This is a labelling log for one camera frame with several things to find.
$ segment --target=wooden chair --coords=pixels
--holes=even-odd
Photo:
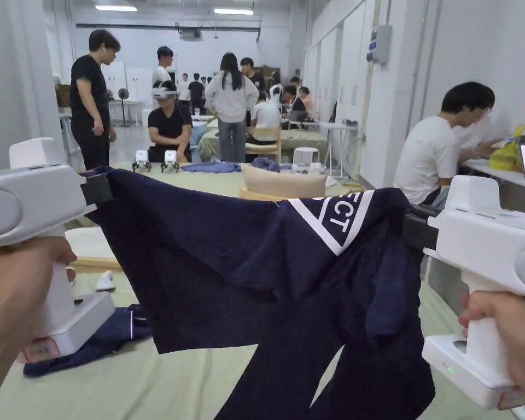
[[[247,134],[257,136],[276,136],[276,143],[269,145],[258,145],[247,143],[245,145],[246,155],[273,155],[276,156],[276,162],[282,163],[282,128],[247,128]]]

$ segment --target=hand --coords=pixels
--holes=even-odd
[[[110,127],[109,130],[109,142],[115,143],[117,141],[117,132],[115,131],[114,127]]]
[[[459,322],[468,333],[469,321],[494,318],[509,350],[510,377],[525,391],[525,299],[507,293],[475,292],[465,303]]]
[[[76,260],[65,238],[35,238],[15,250],[0,248],[0,351],[17,355],[34,338],[53,262]]]
[[[92,131],[96,136],[100,136],[103,134],[105,129],[103,128],[103,121],[101,120],[95,120],[94,121],[94,127],[92,128]]]

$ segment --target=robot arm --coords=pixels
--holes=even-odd
[[[10,149],[11,170],[0,171],[0,247],[36,236],[63,236],[69,221],[112,199],[103,176],[80,176],[60,165],[52,139],[34,139]],[[75,353],[113,314],[108,293],[74,298],[66,267],[54,266],[44,306],[44,324],[19,361],[37,362]]]
[[[405,224],[407,242],[462,270],[471,293],[525,296],[525,213],[502,210],[495,180],[455,177],[441,213],[420,209]],[[467,340],[427,337],[422,356],[482,407],[525,404],[525,394],[508,375],[506,348],[493,319],[471,322]]]

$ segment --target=beige cushion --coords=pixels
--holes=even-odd
[[[243,165],[245,187],[258,194],[287,198],[316,198],[325,196],[326,174],[272,172]]]

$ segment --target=white hoodie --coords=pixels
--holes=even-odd
[[[224,72],[214,76],[206,88],[207,109],[215,109],[218,118],[225,123],[240,123],[245,119],[247,111],[255,107],[259,99],[259,90],[248,77],[243,76],[243,85],[240,89],[232,87],[232,75],[225,77],[225,89],[221,87],[221,78]]]

